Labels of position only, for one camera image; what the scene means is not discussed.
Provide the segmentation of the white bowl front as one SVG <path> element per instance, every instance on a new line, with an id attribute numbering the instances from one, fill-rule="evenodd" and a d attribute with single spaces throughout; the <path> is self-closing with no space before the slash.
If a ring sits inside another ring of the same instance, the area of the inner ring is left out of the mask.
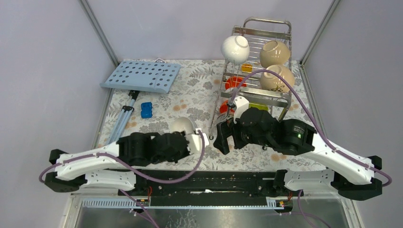
<path id="1" fill-rule="evenodd" d="M 197 124 L 187 117 L 176 118 L 169 127 L 171 132 L 185 132 L 185 135 L 194 134 L 197 128 Z"/>

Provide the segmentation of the white bowl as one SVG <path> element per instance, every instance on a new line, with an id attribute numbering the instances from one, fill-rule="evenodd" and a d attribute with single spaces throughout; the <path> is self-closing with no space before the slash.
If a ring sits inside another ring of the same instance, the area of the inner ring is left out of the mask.
<path id="1" fill-rule="evenodd" d="M 242 65 L 249 58 L 249 42 L 243 36 L 230 36 L 221 45 L 221 53 L 232 64 Z"/>
<path id="2" fill-rule="evenodd" d="M 197 128 L 197 124 L 187 117 L 176 118 L 169 127 L 171 132 L 185 132 L 185 135 L 194 134 Z"/>

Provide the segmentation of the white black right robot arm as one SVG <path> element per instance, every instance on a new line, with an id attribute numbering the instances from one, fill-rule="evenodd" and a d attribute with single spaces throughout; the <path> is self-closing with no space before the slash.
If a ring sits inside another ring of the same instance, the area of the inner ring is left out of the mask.
<path id="1" fill-rule="evenodd" d="M 240 117 L 232 117 L 216 125 L 214 147 L 222 154 L 230 152 L 228 138 L 235 149 L 248 144 L 271 148 L 283 155 L 304 156 L 322 165 L 320 171 L 278 170 L 270 186 L 276 195 L 289 191 L 334 191 L 342 197 L 363 201 L 382 194 L 382 182 L 374 176 L 381 168 L 378 156 L 362 157 L 340 148 L 330 147 L 311 125 L 298 120 L 278 121 L 269 112 L 249 108 Z"/>

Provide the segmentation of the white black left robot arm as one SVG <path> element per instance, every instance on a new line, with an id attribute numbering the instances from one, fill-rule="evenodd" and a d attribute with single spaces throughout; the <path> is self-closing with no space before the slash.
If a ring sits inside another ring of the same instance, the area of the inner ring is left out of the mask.
<path id="1" fill-rule="evenodd" d="M 42 181 L 54 192 L 74 192 L 80 188 L 112 188 L 142 195 L 147 191 L 144 179 L 122 168 L 145 167 L 161 162 L 177 163 L 199 151 L 198 135 L 185 132 L 132 133 L 98 149 L 69 154 L 52 150 L 52 172 Z"/>

